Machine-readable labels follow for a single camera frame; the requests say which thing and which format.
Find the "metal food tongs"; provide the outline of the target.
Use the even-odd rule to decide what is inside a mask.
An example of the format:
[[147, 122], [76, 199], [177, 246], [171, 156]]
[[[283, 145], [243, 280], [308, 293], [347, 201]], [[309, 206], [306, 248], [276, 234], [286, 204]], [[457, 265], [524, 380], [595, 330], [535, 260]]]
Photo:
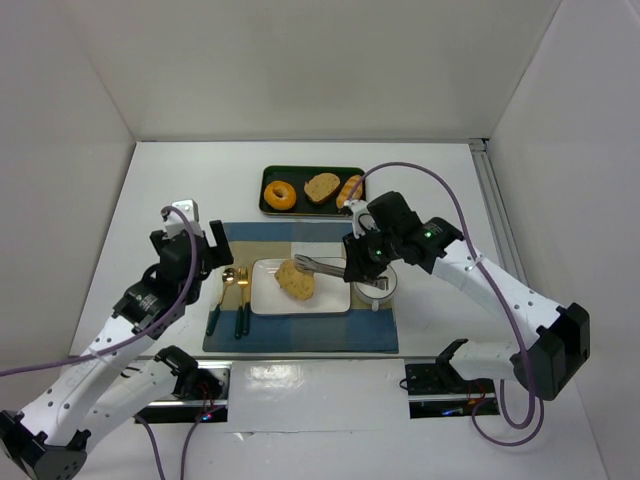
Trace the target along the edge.
[[311, 257], [295, 254], [293, 257], [295, 268], [302, 272], [311, 274], [328, 275], [335, 278], [340, 278], [346, 283], [361, 283], [364, 285], [372, 286], [379, 290], [386, 290], [389, 286], [389, 280], [387, 277], [377, 277], [373, 279], [357, 279], [347, 280], [345, 277], [345, 268], [335, 265], [329, 265], [312, 259]]

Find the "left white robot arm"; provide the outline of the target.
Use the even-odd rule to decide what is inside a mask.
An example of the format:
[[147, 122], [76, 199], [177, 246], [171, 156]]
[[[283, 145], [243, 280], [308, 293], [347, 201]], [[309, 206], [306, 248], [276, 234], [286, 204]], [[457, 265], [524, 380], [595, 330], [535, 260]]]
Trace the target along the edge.
[[71, 366], [22, 409], [2, 411], [1, 449], [29, 478], [74, 478], [105, 436], [156, 400], [172, 396], [210, 406], [220, 397], [221, 380], [177, 346], [121, 376], [198, 300], [209, 274], [232, 264], [222, 223], [209, 226], [213, 245], [197, 226], [152, 232], [159, 261], [114, 305], [85, 351], [89, 361]]

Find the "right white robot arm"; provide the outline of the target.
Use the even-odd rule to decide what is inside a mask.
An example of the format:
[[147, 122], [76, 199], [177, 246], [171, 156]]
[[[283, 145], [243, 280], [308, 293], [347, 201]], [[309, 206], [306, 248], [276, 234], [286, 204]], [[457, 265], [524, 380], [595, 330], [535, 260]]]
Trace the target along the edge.
[[422, 221], [404, 197], [388, 192], [371, 202], [348, 200], [352, 231], [343, 238], [347, 282], [372, 283], [395, 261], [418, 266], [455, 287], [512, 328], [515, 340], [460, 339], [438, 357], [464, 380], [516, 381], [552, 401], [590, 356], [590, 316], [579, 304], [562, 306], [521, 283], [481, 253], [440, 217]]

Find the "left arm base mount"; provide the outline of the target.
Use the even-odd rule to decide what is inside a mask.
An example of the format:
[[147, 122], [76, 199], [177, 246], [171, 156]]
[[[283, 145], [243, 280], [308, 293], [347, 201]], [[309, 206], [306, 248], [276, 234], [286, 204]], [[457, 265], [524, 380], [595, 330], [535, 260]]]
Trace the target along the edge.
[[151, 402], [138, 416], [149, 424], [226, 423], [231, 383], [231, 364], [201, 362], [187, 393], [169, 394]]

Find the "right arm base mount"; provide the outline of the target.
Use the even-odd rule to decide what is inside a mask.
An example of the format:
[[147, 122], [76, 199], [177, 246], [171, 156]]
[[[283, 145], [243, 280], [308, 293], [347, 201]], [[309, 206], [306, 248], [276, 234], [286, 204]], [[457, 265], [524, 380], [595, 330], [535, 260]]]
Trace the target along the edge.
[[499, 406], [488, 379], [446, 379], [435, 363], [406, 363], [398, 386], [408, 395], [411, 419], [496, 416]]

